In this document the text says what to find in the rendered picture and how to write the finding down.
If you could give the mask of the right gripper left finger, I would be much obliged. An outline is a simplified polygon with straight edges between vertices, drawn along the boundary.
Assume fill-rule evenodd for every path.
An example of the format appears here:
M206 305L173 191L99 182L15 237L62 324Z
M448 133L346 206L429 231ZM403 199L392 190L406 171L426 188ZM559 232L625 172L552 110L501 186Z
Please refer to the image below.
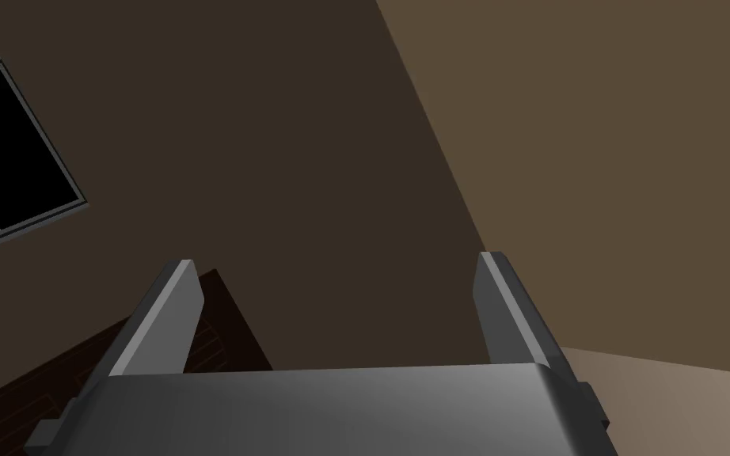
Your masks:
M191 259L165 265L89 376L180 374L204 296Z

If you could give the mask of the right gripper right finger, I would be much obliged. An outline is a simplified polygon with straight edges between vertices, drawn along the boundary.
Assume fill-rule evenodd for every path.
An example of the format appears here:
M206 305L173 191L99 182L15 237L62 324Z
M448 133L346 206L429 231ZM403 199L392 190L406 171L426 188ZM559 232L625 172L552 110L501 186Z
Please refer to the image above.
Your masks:
M473 301L490 363L539 363L569 372L554 335L503 253L478 254Z

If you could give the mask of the dark window with grey frame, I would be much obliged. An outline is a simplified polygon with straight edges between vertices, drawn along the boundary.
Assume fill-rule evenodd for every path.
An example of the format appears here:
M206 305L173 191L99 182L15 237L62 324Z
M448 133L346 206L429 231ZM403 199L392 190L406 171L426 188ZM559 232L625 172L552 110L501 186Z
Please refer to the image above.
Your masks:
M88 205L0 58L0 244Z

